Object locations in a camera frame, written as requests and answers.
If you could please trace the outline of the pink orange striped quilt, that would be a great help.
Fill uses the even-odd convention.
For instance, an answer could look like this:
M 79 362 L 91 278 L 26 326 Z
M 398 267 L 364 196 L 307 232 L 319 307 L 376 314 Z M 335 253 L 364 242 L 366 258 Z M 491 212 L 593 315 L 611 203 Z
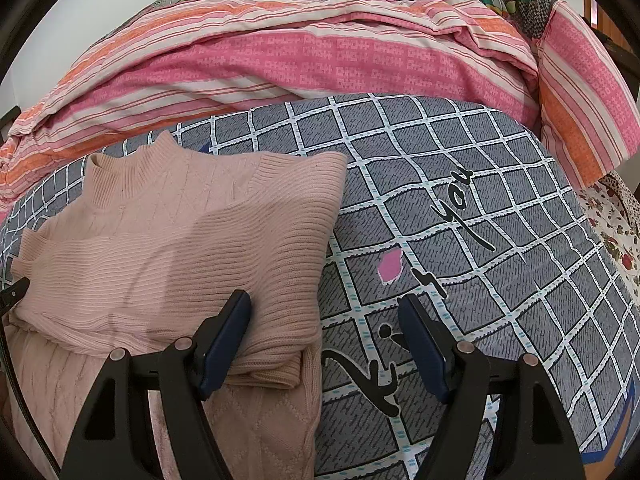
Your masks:
M 14 122 L 1 206 L 72 160 L 183 119 L 400 93 L 480 103 L 536 132 L 574 188 L 639 148 L 639 112 L 566 3 L 526 40 L 478 0 L 194 0 L 99 41 Z

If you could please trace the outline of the grey checked bed blanket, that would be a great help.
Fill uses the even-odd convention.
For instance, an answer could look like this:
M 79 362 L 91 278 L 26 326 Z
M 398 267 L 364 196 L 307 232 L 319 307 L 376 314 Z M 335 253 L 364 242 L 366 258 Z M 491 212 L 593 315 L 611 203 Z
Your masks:
M 204 154 L 346 158 L 318 287 L 321 410 L 309 479 L 419 479 L 446 405 L 425 389 L 401 333 L 398 300 L 408 294 L 486 356 L 539 359 L 584 479 L 638 477 L 638 306 L 563 170 L 521 124 L 480 104 L 353 94 L 164 132 Z M 3 289 L 20 279 L 11 263 L 24 229 L 76 200 L 91 155 L 125 157 L 161 133 L 78 158 L 31 188 L 1 229 Z M 159 392 L 149 404 L 160 479 L 183 479 Z M 498 407 L 488 396 L 465 479 L 486 479 Z M 64 479 L 65 454 L 44 446 L 41 470 L 13 440 L 26 464 L 9 478 Z

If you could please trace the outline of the white floral bed sheet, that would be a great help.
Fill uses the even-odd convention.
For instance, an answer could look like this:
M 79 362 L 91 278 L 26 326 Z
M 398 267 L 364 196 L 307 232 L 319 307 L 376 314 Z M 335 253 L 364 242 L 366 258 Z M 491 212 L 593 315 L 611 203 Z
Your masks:
M 616 171 L 578 192 L 593 229 L 639 304 L 639 202 Z

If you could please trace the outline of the pink knit sweater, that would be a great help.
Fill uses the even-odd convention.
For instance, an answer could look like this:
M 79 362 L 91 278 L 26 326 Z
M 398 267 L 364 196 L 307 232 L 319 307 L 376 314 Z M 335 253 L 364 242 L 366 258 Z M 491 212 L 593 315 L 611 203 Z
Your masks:
M 65 454 L 108 356 L 165 349 L 250 295 L 250 327 L 204 410 L 238 479 L 309 479 L 321 410 L 318 287 L 346 158 L 204 154 L 161 133 L 134 154 L 86 162 L 81 194 L 24 229 L 11 263 L 28 278 L 8 343 L 34 423 L 18 442 Z

